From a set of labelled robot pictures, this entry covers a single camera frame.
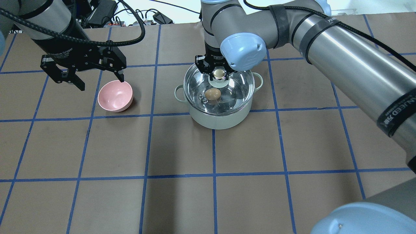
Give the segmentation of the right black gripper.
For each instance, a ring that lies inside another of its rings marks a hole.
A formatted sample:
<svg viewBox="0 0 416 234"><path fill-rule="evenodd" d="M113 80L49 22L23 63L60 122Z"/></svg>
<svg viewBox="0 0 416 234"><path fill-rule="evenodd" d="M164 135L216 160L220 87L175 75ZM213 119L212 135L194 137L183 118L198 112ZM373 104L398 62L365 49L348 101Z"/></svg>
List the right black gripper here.
<svg viewBox="0 0 416 234"><path fill-rule="evenodd" d="M208 74L209 81L214 80L213 71L216 67L227 67L227 61L222 55L220 48L214 46L205 46L205 55L195 56L195 65L199 72ZM226 80L229 80L237 71L226 69Z"/></svg>

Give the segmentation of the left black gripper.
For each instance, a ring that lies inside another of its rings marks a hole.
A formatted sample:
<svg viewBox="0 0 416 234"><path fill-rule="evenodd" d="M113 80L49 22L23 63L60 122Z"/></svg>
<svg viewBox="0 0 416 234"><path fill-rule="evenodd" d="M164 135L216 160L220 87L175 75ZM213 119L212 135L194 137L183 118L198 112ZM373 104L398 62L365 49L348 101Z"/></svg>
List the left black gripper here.
<svg viewBox="0 0 416 234"><path fill-rule="evenodd" d="M123 72L127 67L126 56L118 47L80 44L37 31L32 33L34 43L45 52L40 68L55 83L74 84L84 91L85 82L77 76L76 71L90 69L110 71L120 82L125 81ZM67 71L62 71L58 65L67 68Z"/></svg>

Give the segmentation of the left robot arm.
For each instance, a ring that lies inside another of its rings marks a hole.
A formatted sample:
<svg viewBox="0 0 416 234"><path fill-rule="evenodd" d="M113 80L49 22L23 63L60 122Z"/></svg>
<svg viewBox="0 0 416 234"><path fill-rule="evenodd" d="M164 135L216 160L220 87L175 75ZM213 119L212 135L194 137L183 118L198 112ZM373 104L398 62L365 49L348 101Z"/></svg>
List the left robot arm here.
<svg viewBox="0 0 416 234"><path fill-rule="evenodd" d="M61 0L2 0L1 8L33 24L78 39L89 40L76 18ZM40 68L57 84L66 82L85 90L77 71L100 69L124 82L126 57L116 46L95 46L50 36L1 15L1 31L17 25L45 54Z"/></svg>

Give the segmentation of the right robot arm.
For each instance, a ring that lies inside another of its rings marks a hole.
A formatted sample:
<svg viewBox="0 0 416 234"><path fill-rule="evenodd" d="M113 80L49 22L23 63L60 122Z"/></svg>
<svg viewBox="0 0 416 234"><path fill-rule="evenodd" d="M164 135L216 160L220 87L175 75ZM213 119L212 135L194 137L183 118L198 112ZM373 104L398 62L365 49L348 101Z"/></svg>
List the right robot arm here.
<svg viewBox="0 0 416 234"><path fill-rule="evenodd" d="M237 0L202 0L201 72L248 71L268 49L291 44L407 153L415 172L415 66L390 47L327 15L325 0L294 0L246 14Z"/></svg>

